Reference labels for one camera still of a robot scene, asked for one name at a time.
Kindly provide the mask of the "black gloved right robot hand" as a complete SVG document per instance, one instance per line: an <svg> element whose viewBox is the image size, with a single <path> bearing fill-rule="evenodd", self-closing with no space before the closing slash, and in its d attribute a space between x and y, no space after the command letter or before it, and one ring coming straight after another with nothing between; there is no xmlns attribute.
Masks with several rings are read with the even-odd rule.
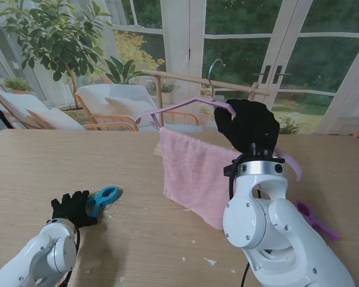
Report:
<svg viewBox="0 0 359 287"><path fill-rule="evenodd" d="M246 99L229 99L227 103L236 116L223 108L215 108L214 117L217 129L233 145L246 154L252 143L259 149L275 149L280 125L266 105Z"/></svg>

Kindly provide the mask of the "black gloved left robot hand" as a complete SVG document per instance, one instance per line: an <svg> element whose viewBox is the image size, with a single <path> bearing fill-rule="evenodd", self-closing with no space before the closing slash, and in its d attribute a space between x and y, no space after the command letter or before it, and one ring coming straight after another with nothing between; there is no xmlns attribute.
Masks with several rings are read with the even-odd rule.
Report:
<svg viewBox="0 0 359 287"><path fill-rule="evenodd" d="M89 191L76 191L73 195L64 194L61 201L53 199L52 218L64 218L71 221L75 227L90 227L98 223L98 219L91 217L86 212L86 203L89 199Z"/></svg>

